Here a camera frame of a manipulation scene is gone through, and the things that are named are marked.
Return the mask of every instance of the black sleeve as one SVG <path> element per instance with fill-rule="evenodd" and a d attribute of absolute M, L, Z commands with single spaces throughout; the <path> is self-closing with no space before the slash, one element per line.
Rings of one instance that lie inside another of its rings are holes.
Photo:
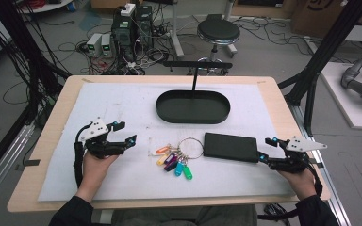
<path fill-rule="evenodd" d="M 319 196 L 310 196 L 296 204 L 299 221 L 302 226 L 339 225 L 330 207 Z"/>
<path fill-rule="evenodd" d="M 73 196 L 52 217 L 49 226 L 89 225 L 91 226 L 93 207 L 83 199 Z"/>

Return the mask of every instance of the white board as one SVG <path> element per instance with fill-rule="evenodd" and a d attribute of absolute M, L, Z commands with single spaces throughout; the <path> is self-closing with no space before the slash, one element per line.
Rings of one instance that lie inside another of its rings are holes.
<path fill-rule="evenodd" d="M 352 64 L 328 63 L 322 70 L 322 77 L 346 121 L 352 128 L 362 129 L 362 98 L 357 92 L 345 89 L 340 85 L 342 75 L 351 66 Z M 362 68 L 355 80 L 362 83 Z"/>
<path fill-rule="evenodd" d="M 67 201 L 76 192 L 74 139 L 97 117 L 105 123 L 125 121 L 125 128 L 107 140 L 123 141 L 137 135 L 137 145 L 110 167 L 96 200 L 134 200 L 226 196 L 293 195 L 288 182 L 264 164 L 200 157 L 188 163 L 193 179 L 166 172 L 150 153 L 186 137 L 204 142 L 205 132 L 256 137 L 258 149 L 283 157 L 281 149 L 264 143 L 276 137 L 267 108 L 256 85 L 197 85 L 199 90 L 222 93 L 231 104 L 226 121 L 219 124 L 173 124 L 156 113 L 157 97 L 170 89 L 190 89 L 191 84 L 85 84 L 54 151 L 39 201 Z M 200 152 L 200 149 L 189 149 Z"/>

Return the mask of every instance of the metal ring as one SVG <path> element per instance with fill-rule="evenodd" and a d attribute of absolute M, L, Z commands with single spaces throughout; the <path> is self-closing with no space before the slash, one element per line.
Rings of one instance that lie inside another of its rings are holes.
<path fill-rule="evenodd" d="M 184 154 L 180 148 L 180 145 L 181 143 L 183 143 L 184 141 L 188 140 L 188 139 L 193 139 L 195 141 L 197 141 L 201 147 L 202 147 L 202 151 L 200 152 L 200 154 L 196 157 L 189 157 L 187 154 Z M 178 146 L 177 146 L 177 149 L 187 158 L 187 159 L 197 159 L 199 158 L 200 156 L 202 156 L 202 154 L 204 153 L 204 145 L 202 144 L 202 142 L 199 140 L 199 139 L 196 139 L 196 138 L 193 138 L 193 137 L 188 137 L 188 138 L 185 138 L 183 140 L 181 140 L 179 143 L 178 143 Z"/>

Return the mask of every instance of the stool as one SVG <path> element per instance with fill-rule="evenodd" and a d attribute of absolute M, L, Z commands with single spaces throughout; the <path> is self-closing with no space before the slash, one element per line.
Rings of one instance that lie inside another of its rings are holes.
<path fill-rule="evenodd" d="M 200 58 L 198 61 L 222 62 L 215 58 L 218 45 L 230 45 L 239 39 L 239 28 L 229 21 L 222 19 L 208 19 L 202 21 L 198 25 L 198 36 L 202 40 L 212 43 L 210 57 Z M 215 69 L 206 69 L 209 72 L 214 72 Z"/>

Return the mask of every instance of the person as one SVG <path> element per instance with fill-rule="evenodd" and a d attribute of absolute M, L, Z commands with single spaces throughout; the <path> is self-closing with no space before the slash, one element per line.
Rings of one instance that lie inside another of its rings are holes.
<path fill-rule="evenodd" d="M 89 152 L 84 155 L 84 178 L 75 195 L 66 202 L 52 217 L 49 225 L 92 225 L 91 217 L 93 207 L 91 201 L 107 175 L 110 165 L 118 155 L 106 159 L 98 159 Z M 338 225 L 337 219 L 316 194 L 314 180 L 311 172 L 306 169 L 301 173 L 288 173 L 279 171 L 290 183 L 299 202 L 296 204 L 301 225 Z M 209 226 L 209 225 L 256 225 L 254 205 L 209 206 L 204 207 L 195 222 L 171 220 L 166 216 L 156 214 L 152 219 L 150 210 L 131 211 L 132 214 L 124 216 L 125 211 L 115 211 L 114 225 L 160 225 L 160 226 Z"/>

